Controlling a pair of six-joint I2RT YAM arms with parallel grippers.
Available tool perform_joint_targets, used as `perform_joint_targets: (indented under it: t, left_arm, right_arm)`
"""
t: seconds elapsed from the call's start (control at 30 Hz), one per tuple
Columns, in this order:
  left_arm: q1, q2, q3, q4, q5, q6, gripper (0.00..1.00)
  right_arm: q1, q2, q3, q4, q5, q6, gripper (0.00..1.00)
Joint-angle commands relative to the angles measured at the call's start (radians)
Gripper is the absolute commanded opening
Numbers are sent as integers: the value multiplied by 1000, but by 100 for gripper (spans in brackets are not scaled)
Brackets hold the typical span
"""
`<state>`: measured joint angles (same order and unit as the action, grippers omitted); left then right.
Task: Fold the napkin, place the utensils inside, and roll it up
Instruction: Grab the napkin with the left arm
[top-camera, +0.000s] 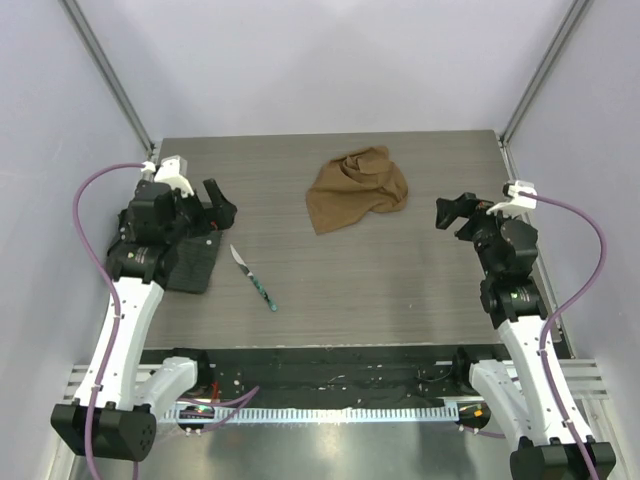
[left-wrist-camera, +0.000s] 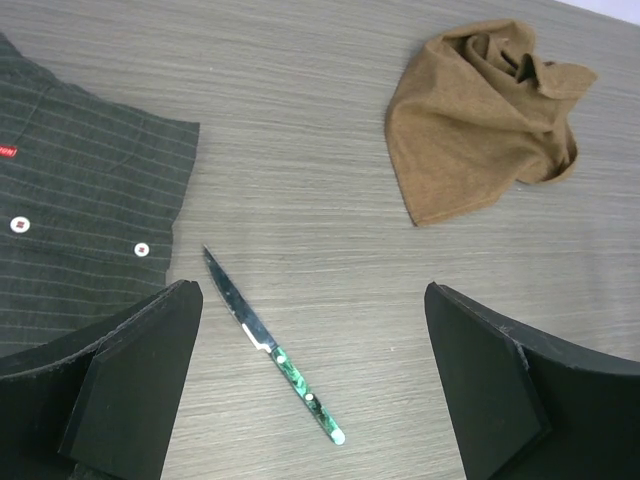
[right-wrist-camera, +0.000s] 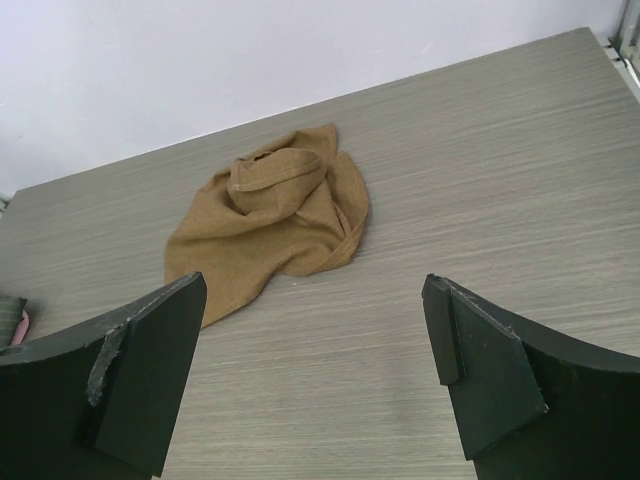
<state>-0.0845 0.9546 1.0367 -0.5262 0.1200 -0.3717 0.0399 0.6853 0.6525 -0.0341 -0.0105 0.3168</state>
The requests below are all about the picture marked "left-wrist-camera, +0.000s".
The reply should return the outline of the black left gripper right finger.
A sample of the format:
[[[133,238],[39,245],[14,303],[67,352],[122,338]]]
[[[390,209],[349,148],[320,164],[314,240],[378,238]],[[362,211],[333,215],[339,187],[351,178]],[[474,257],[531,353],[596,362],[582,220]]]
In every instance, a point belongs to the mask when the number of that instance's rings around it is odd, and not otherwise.
[[[431,345],[469,479],[636,479],[639,364],[431,283]]]

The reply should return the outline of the brown cloth napkin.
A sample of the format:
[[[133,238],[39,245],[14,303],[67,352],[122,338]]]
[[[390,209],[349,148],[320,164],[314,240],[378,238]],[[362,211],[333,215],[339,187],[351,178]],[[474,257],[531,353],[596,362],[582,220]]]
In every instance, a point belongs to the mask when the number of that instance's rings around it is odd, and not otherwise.
[[[488,207],[514,182],[573,173],[578,147],[568,116],[597,75],[543,60],[535,44],[527,24],[490,20],[427,41],[409,62],[385,138],[414,225]]]

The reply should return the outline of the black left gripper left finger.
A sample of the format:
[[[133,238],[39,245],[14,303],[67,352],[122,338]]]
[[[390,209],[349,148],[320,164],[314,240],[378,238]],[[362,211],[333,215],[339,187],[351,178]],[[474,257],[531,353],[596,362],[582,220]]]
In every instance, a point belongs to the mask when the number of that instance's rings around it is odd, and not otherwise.
[[[2,357],[2,478],[160,478],[202,307],[182,280]]]

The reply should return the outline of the green handled knife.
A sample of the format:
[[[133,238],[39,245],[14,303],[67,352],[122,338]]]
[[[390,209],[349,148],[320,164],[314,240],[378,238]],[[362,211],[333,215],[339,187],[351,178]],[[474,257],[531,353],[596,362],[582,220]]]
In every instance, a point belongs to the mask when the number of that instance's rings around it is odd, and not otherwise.
[[[222,301],[251,344],[269,356],[331,441],[335,445],[343,445],[346,442],[344,431],[206,245],[203,246],[203,255]]]

